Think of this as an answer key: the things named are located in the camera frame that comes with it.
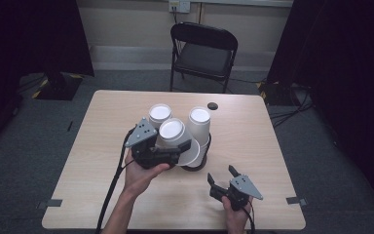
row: gray carpet floor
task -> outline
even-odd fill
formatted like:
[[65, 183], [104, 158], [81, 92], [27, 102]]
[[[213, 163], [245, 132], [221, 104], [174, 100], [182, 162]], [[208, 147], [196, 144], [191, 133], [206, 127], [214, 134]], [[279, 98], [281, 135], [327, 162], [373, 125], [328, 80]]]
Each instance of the gray carpet floor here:
[[[258, 95], [254, 82], [266, 75], [234, 71], [229, 92]], [[39, 77], [33, 74], [21, 83]], [[83, 80], [71, 101], [33, 99], [37, 86], [23, 91], [18, 114], [0, 134], [0, 233], [94, 233], [46, 230], [41, 225], [45, 210], [37, 209], [37, 205], [51, 199], [95, 91], [167, 91], [168, 83], [168, 70], [96, 71], [94, 78]], [[175, 87], [199, 93], [219, 93], [222, 89], [213, 81], [198, 84], [189, 76], [177, 78]], [[268, 106], [271, 114], [294, 109]], [[355, 164], [335, 147], [331, 128], [318, 111], [311, 108], [298, 113], [275, 131], [296, 193], [309, 203], [302, 208], [305, 229], [276, 233], [374, 233], [374, 191]]]

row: person's left hand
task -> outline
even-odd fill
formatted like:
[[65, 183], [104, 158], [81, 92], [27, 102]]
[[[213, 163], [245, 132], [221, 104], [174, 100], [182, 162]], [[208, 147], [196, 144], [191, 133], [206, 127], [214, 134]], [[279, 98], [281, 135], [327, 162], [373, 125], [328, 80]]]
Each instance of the person's left hand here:
[[[131, 150], [129, 149], [125, 162], [128, 164], [132, 160]], [[146, 170], [136, 162], [130, 163], [126, 166], [126, 182], [123, 192], [129, 193], [133, 197], [138, 197], [147, 189], [154, 177], [167, 169], [169, 169], [169, 164], [160, 164], [154, 168]]]

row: table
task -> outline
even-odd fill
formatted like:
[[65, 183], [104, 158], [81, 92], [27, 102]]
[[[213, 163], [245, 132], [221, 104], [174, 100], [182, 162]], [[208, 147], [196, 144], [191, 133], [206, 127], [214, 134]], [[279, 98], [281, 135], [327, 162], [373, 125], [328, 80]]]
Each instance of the table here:
[[[223, 206], [208, 195], [206, 175], [211, 173], [216, 184], [227, 188], [232, 178], [229, 165], [248, 175], [264, 197], [253, 199], [256, 229], [303, 229], [300, 206], [286, 202], [296, 194], [261, 97], [126, 91], [93, 95], [52, 197], [62, 204], [47, 208], [43, 226], [95, 229], [127, 132], [148, 117], [154, 104], [169, 105], [172, 116], [186, 123], [193, 107], [209, 102], [217, 103], [218, 109], [210, 111], [212, 142], [206, 166], [198, 172], [174, 167], [156, 177], [137, 199], [129, 229], [225, 229]], [[124, 174], [103, 225], [124, 186]]]

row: chair backrest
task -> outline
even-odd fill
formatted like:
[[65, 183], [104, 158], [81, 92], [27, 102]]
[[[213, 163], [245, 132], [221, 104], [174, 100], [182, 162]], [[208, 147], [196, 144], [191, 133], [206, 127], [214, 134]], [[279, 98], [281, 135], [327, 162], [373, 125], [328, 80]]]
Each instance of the chair backrest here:
[[171, 28], [174, 47], [176, 40], [212, 48], [236, 51], [238, 40], [229, 31], [194, 22], [180, 22]]

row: white cup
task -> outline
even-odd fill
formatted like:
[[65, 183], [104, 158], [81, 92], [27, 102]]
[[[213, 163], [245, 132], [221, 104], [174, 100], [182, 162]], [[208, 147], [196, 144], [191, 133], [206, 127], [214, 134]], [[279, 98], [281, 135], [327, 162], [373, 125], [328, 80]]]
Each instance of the white cup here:
[[196, 160], [194, 160], [189, 165], [187, 165], [188, 167], [197, 168], [202, 163], [202, 161], [205, 157], [206, 151], [207, 151], [208, 142], [209, 142], [209, 137], [207, 138], [207, 143], [200, 146], [199, 156], [196, 158]]
[[201, 106], [191, 109], [187, 129], [199, 145], [205, 145], [210, 131], [210, 112]]
[[156, 129], [171, 118], [171, 108], [166, 104], [155, 104], [150, 108], [148, 122]]
[[178, 166], [186, 166], [199, 157], [199, 143], [191, 136], [183, 122], [176, 118], [167, 119], [160, 127], [160, 144], [164, 148], [174, 148], [179, 144], [191, 139], [190, 149], [180, 154]]

